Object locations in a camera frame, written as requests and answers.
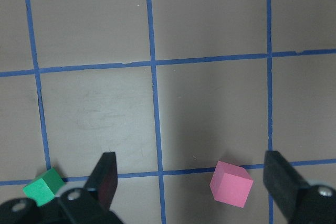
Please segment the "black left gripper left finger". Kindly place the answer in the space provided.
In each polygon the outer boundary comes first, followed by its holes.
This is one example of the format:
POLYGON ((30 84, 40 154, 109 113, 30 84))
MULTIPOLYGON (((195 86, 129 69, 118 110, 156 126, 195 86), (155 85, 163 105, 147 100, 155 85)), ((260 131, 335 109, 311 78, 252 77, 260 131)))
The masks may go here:
POLYGON ((118 216, 110 211, 117 185, 116 154, 105 152, 82 187, 71 188, 58 198, 64 223, 117 223, 118 216))

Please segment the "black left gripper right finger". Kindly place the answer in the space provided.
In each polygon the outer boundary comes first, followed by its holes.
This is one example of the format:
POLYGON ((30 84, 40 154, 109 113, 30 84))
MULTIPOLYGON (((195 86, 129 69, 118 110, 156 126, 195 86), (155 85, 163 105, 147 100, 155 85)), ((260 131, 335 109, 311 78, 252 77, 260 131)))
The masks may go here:
POLYGON ((280 152, 265 152, 263 183, 287 223, 335 223, 335 189, 308 182, 280 152))

